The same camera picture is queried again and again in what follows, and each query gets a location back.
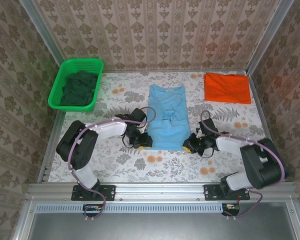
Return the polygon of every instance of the black mounting bracket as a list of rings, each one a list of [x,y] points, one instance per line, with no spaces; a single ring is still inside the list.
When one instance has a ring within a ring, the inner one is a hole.
[[[116,186],[115,185],[100,185],[98,187],[98,192],[104,195],[107,201],[114,201],[116,196]],[[73,186],[72,201],[102,201],[102,197],[98,194],[85,190],[80,185]]]
[[[204,199],[206,201],[237,201],[250,200],[250,194],[247,189],[239,189],[233,191],[233,194],[225,196],[219,184],[206,184],[203,185]]]

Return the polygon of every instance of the dark green cloth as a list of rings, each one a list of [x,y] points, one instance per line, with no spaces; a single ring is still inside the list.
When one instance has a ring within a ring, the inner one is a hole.
[[[94,98],[98,75],[87,71],[79,71],[66,78],[62,88],[61,106],[86,106]]]

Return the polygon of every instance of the green basket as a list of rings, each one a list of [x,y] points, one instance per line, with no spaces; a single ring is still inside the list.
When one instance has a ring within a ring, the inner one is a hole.
[[[65,60],[56,75],[52,86],[48,104],[53,109],[59,109],[64,112],[92,112],[97,101],[98,89],[101,81],[104,62],[99,58],[70,58]],[[61,98],[64,94],[62,88],[66,85],[66,78],[80,71],[98,74],[98,79],[95,86],[93,100],[86,106],[60,106]]]

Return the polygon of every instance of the table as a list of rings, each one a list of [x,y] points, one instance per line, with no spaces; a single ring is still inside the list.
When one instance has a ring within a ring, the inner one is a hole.
[[[223,72],[223,74],[242,72]],[[257,99],[250,90],[252,103],[238,104],[205,101],[205,72],[124,72],[102,75],[97,103],[93,112],[67,112],[62,124],[62,138],[75,120],[85,124],[98,123],[116,114],[130,113],[148,105],[149,86],[185,86],[189,125],[192,132],[199,127],[200,113],[211,112],[219,132],[259,140],[265,137]],[[97,144],[90,160],[101,182],[107,183],[195,183],[219,182],[223,176],[244,169],[240,156],[215,151],[210,158],[184,151],[128,149],[121,137]],[[67,164],[58,154],[48,175],[48,182],[74,182]]]

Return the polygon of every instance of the wall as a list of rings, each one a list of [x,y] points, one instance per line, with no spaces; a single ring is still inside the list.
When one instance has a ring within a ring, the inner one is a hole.
[[[0,0],[0,240],[35,183],[54,123],[47,98],[58,67],[18,0]]]
[[[35,0],[65,59],[105,70],[243,69],[279,0]]]
[[[300,199],[300,0],[294,1],[252,78]]]

